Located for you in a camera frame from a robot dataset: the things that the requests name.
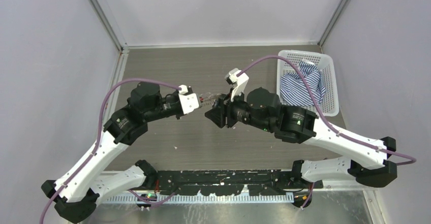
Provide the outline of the metal spring coil keyring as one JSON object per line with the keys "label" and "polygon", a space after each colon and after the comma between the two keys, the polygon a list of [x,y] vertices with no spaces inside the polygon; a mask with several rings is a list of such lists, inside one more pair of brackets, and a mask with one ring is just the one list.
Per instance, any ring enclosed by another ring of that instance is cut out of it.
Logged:
{"label": "metal spring coil keyring", "polygon": [[217,100],[221,96],[222,96],[222,93],[211,93],[211,92],[207,92],[199,95],[200,102],[202,105],[212,104],[215,100]]}

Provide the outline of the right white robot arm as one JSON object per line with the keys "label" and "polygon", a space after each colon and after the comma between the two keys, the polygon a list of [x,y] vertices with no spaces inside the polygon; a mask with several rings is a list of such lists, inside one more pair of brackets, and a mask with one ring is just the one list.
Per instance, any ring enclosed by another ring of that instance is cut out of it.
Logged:
{"label": "right white robot arm", "polygon": [[333,159],[294,161],[290,182],[295,188],[301,189],[320,180],[355,180],[365,186],[381,188],[398,177],[396,163],[384,152],[396,149],[394,138],[366,138],[367,143],[377,149],[360,145],[355,142],[362,138],[360,135],[347,132],[343,137],[341,128],[326,125],[313,111],[282,105],[277,94],[262,87],[233,99],[229,94],[221,94],[204,115],[219,128],[230,128],[241,122],[272,133],[286,143],[312,145],[339,154]]}

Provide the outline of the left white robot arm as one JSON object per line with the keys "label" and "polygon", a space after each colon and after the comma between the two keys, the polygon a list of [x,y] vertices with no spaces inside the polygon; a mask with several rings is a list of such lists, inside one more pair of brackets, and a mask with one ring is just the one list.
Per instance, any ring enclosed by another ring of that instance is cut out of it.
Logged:
{"label": "left white robot arm", "polygon": [[46,180],[42,191],[60,217],[71,223],[87,219],[106,199],[123,191],[141,187],[151,190],[158,173],[145,160],[105,179],[99,175],[106,167],[148,130],[148,124],[174,116],[181,118],[201,106],[200,97],[186,85],[173,86],[161,95],[163,82],[137,78],[127,104],[104,121],[100,109],[97,138],[92,147],[61,178]]}

